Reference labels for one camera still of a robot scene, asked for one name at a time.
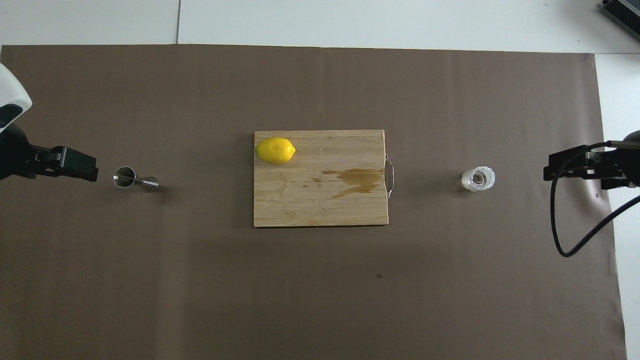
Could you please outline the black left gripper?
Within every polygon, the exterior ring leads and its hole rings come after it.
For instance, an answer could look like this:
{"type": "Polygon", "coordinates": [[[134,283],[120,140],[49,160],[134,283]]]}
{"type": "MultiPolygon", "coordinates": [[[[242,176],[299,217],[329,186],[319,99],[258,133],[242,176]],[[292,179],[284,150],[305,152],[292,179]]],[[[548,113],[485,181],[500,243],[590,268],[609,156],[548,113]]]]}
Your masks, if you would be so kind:
{"type": "Polygon", "coordinates": [[[34,179],[36,174],[96,182],[99,174],[97,163],[95,157],[68,146],[32,146],[25,132],[14,123],[0,135],[1,180],[11,176],[34,179]]]}

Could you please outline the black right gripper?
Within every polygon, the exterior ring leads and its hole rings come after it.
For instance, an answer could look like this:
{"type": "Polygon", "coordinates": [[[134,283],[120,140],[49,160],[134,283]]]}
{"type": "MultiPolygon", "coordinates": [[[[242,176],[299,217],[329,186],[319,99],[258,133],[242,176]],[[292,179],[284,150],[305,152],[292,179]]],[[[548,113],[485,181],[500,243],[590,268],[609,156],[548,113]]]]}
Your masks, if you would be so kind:
{"type": "Polygon", "coordinates": [[[636,187],[640,186],[640,130],[631,132],[624,142],[636,144],[635,148],[624,148],[623,171],[614,150],[599,150],[587,145],[575,146],[561,152],[551,153],[548,164],[542,169],[542,179],[578,178],[599,181],[603,191],[626,186],[626,178],[636,187]]]}

